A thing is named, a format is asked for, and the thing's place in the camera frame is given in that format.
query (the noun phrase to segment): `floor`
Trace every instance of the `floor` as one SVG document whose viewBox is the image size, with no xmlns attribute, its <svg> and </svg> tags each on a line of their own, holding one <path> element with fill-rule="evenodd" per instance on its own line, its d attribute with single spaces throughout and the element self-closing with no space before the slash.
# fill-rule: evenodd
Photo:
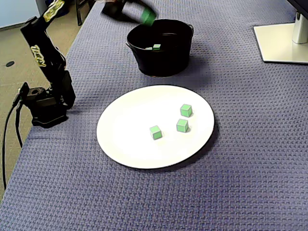
<svg viewBox="0 0 308 231">
<path fill-rule="evenodd" d="M 81 9 L 83 20 L 89 12 L 86 4 Z M 77 25 L 75 5 L 70 6 L 69 14 L 56 18 L 48 27 L 47 32 L 55 46 L 66 55 L 71 47 L 80 27 Z M 12 102 L 18 88 L 26 81 L 30 87 L 48 87 L 49 82 L 37 66 L 33 55 L 20 32 L 20 28 L 0 31 L 0 145 L 2 147 L 2 136 L 6 116 L 12 106 Z M 11 67 L 5 65 L 9 61 L 15 61 Z M 20 133 L 25 141 L 31 127 L 31 113 L 28 108 L 23 107 L 20 115 Z M 15 111 L 11 115 L 6 135 L 5 168 L 6 181 L 10 179 L 21 148 L 15 132 Z M 0 199 L 4 194 L 2 167 L 0 174 Z"/>
</svg>

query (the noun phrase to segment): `blue tablecloth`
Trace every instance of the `blue tablecloth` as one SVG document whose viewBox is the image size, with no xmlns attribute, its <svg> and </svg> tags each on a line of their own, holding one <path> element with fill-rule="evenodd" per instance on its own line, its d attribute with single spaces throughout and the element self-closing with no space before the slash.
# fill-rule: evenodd
<svg viewBox="0 0 308 231">
<path fill-rule="evenodd" d="M 160 18 L 194 26 L 191 62 L 142 74 L 133 26 L 96 3 L 67 56 L 77 98 L 69 120 L 32 128 L 0 208 L 1 230 L 308 230 L 308 66 L 262 62 L 253 26 L 293 22 L 285 0 L 153 0 Z M 212 106 L 207 145 L 159 170 L 100 149 L 98 119 L 136 88 L 173 84 Z"/>
</svg>

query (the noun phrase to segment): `monitor stand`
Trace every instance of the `monitor stand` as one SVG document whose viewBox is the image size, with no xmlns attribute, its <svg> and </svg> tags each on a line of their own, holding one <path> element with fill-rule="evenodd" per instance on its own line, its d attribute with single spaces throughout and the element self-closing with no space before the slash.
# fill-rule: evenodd
<svg viewBox="0 0 308 231">
<path fill-rule="evenodd" d="M 302 14 L 295 23 L 254 30 L 264 62 L 308 64 L 308 20 Z"/>
</svg>

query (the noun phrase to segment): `green cube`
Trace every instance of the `green cube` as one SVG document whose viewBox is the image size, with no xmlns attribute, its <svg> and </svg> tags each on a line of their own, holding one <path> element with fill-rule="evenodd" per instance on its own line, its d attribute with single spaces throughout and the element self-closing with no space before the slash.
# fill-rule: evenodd
<svg viewBox="0 0 308 231">
<path fill-rule="evenodd" d="M 191 105 L 183 104 L 180 111 L 182 116 L 190 117 L 192 115 L 193 109 Z"/>
<path fill-rule="evenodd" d="M 153 45 L 153 50 L 154 50 L 154 51 L 159 50 L 159 49 L 160 49 L 160 46 L 161 46 L 160 44 L 154 44 L 154 45 Z"/>
<path fill-rule="evenodd" d="M 188 130 L 188 120 L 179 119 L 177 123 L 177 131 L 187 132 L 187 130 Z"/>
<path fill-rule="evenodd" d="M 148 9 L 144 9 L 144 11 L 141 15 L 141 20 L 142 20 L 143 24 L 145 24 L 147 26 L 152 26 L 155 19 L 156 19 L 155 13 L 151 12 Z"/>
<path fill-rule="evenodd" d="M 157 140 L 157 139 L 163 137 L 162 131 L 159 129 L 158 126 L 154 126 L 154 127 L 150 128 L 150 132 L 151 132 L 151 136 L 154 140 Z"/>
</svg>

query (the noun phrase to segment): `bucket handle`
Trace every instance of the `bucket handle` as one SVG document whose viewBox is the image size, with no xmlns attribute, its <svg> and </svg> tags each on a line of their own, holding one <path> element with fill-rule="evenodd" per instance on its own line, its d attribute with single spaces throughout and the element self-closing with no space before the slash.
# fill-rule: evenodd
<svg viewBox="0 0 308 231">
<path fill-rule="evenodd" d="M 130 48 L 130 50 L 131 50 L 135 55 L 137 55 L 136 52 L 134 51 L 134 49 L 132 49 L 132 48 L 130 47 L 130 45 L 129 45 L 127 42 L 126 42 L 125 44 Z"/>
<path fill-rule="evenodd" d="M 194 33 L 194 28 L 193 28 L 193 26 L 192 26 L 191 24 L 188 24 L 188 26 L 192 29 L 192 35 L 193 35 L 193 33 Z"/>
</svg>

